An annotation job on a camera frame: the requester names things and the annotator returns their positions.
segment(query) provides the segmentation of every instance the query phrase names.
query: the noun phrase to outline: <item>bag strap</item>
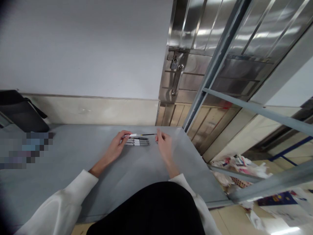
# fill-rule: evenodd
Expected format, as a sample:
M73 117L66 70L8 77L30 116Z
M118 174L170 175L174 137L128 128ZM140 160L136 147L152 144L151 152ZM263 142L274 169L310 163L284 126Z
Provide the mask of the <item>bag strap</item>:
M39 108L37 108L30 99L28 98L24 98L26 101L30 102L30 104L34 107L34 109L37 111L37 113L43 118L47 118L48 116L43 112L41 111Z

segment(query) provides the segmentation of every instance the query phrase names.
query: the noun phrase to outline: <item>white sleeve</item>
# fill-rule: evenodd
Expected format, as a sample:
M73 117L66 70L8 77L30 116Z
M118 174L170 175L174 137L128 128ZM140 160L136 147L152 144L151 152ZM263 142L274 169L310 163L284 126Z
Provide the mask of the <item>white sleeve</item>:
M206 235L222 235L219 229L217 228L213 216L209 212L205 202L201 198L199 194L195 194L195 192L190 188L183 174L175 176L174 178L169 180L170 182L175 182L180 186L184 187L192 196L195 201L196 207L200 214L200 218L202 221L202 225Z
M81 204L98 178L83 170L65 189L49 197L16 235L70 235Z

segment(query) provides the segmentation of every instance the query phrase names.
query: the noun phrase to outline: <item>person's lap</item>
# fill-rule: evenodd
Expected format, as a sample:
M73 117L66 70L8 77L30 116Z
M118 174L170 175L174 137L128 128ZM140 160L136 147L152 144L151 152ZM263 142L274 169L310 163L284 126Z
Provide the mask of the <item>person's lap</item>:
M138 191L102 220L94 234L205 234L190 193L173 182L159 182Z

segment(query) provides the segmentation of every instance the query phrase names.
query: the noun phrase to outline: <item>trash pile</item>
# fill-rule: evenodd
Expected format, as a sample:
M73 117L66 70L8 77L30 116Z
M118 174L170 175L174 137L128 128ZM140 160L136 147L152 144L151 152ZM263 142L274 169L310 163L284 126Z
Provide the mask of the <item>trash pile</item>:
M258 176L264 179L273 175L271 173L270 174L266 173L267 167L265 166L265 163L262 163L260 166L258 166L252 161L250 161L249 159L241 155L236 155L235 157L228 157L224 160L212 162L211 165L222 167L227 170L237 171L237 172L248 174L248 175ZM250 182L240 180L235 177L230 177L219 172L213 171L213 174L217 178L217 180L225 187L227 186L229 187L231 185L237 185L240 188L245 188L252 184Z
M271 173L266 173L268 167L265 166L265 163L258 166L241 155L227 157L224 160L212 162L211 165L264 179L273 175ZM227 187L228 194L241 190L242 188L248 187L252 184L219 172L213 171L213 174L223 186ZM267 211L274 217L282 218L288 226L294 227L311 223L313 221L313 206L308 201L307 196L308 194L303 189L293 188L287 192L261 198L257 200L257 204L260 208ZM240 204L248 212L246 215L254 227L258 230L265 231L263 221L253 211L254 202L245 201Z

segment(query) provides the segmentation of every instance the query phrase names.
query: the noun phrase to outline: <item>table surface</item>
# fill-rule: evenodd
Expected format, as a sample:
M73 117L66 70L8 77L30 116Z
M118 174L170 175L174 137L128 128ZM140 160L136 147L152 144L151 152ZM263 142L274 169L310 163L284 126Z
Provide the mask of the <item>table surface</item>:
M56 191L65 188L82 169L89 170L121 130L156 133L155 126L51 125L55 133L35 163L26 169L0 170L1 202L10 225L24 224ZM175 163L190 187L205 202L227 200L218 182L180 127L160 127L172 136ZM169 179L155 136L150 146L125 146L121 156L100 176L82 204L78 223L101 219L140 189Z

